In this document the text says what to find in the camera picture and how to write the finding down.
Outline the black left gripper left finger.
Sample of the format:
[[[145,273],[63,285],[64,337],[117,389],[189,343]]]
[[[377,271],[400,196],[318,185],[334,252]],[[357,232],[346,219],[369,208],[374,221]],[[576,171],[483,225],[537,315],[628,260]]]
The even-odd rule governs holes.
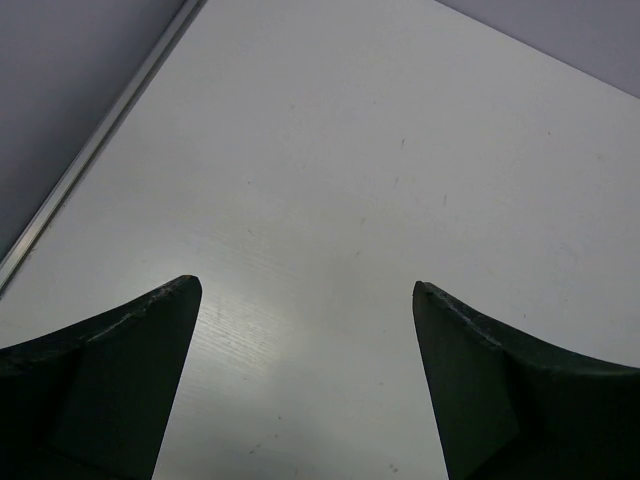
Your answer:
[[[179,276],[1,351],[4,479],[149,479],[202,298]]]

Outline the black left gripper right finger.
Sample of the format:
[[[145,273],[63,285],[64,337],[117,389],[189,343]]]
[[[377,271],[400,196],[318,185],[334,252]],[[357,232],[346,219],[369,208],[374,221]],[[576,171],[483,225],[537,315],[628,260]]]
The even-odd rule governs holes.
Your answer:
[[[635,479],[639,371],[581,355],[417,282],[412,310],[452,479]]]

